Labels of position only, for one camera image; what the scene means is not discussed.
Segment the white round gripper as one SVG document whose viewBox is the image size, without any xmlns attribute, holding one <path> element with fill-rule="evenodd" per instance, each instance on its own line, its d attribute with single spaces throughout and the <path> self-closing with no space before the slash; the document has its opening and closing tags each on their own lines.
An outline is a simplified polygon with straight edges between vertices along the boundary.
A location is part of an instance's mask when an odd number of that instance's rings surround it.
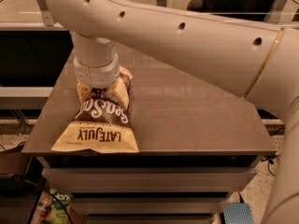
<svg viewBox="0 0 299 224">
<path fill-rule="evenodd" d="M 77 92 L 81 103 L 92 98 L 93 88 L 105 89 L 106 96 L 112 102 L 126 110 L 129 106 L 129 83 L 120 75 L 119 56 L 114 52 L 110 59 L 107 56 L 84 58 L 75 55 L 74 71 L 78 79 Z"/>
</svg>

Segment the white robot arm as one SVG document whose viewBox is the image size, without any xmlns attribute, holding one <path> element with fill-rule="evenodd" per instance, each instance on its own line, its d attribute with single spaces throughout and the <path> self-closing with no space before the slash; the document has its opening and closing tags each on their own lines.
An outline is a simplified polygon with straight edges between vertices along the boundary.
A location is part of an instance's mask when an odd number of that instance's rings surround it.
<svg viewBox="0 0 299 224">
<path fill-rule="evenodd" d="M 299 31 L 128 0 L 46 0 L 75 38 L 76 74 L 106 88 L 117 78 L 103 37 L 228 91 L 285 124 L 283 150 L 262 224 L 298 224 Z"/>
</svg>

